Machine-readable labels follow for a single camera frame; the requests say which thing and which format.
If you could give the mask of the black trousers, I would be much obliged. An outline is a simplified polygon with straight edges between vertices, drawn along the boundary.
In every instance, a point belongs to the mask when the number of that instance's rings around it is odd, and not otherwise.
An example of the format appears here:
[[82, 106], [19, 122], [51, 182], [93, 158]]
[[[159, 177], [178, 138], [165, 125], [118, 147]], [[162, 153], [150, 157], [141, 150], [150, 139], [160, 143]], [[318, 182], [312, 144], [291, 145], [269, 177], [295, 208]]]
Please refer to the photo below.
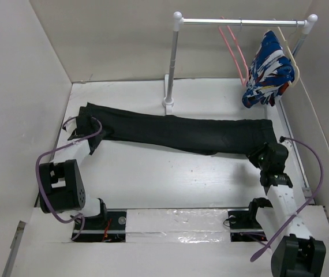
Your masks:
[[87, 103], [78, 116], [100, 121], [103, 140], [153, 144], [201, 155], [247, 155], [264, 143], [275, 143], [268, 119], [213, 120], [149, 115]]

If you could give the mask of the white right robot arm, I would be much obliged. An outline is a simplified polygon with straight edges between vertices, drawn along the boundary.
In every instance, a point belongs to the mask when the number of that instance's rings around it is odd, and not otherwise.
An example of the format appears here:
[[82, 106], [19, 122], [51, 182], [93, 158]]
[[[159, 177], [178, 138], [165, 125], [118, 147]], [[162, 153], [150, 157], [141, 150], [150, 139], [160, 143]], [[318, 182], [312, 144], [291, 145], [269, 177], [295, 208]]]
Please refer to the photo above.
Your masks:
[[256, 261], [267, 250], [272, 251], [273, 276], [320, 276], [326, 256], [323, 241], [314, 239], [300, 212], [310, 203], [298, 206], [293, 183], [284, 172], [289, 151], [282, 143], [265, 143], [248, 155], [260, 169], [260, 183], [266, 197], [253, 199], [246, 213], [248, 223], [262, 228], [267, 244], [258, 250]]

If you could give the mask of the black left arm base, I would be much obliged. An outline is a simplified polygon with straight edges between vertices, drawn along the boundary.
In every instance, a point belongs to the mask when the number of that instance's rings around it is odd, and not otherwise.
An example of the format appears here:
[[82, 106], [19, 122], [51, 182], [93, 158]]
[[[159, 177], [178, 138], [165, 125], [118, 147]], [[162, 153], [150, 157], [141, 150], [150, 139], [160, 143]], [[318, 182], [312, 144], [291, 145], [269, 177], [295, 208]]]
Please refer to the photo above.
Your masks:
[[109, 209], [107, 218], [90, 217], [85, 219], [85, 225], [74, 242], [118, 243], [126, 241], [125, 209]]

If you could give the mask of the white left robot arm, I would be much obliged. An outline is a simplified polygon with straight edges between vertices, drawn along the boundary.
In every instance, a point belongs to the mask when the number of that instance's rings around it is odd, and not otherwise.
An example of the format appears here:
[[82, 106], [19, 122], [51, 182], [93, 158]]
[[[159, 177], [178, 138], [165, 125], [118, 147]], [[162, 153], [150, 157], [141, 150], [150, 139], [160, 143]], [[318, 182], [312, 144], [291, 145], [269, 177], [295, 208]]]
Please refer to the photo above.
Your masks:
[[69, 143], [42, 153], [35, 163], [40, 208], [63, 224], [75, 223], [81, 230], [89, 225], [103, 229], [109, 223], [104, 201], [90, 197], [84, 188], [79, 165], [94, 152], [90, 145], [103, 135], [100, 121], [88, 117], [90, 130]]

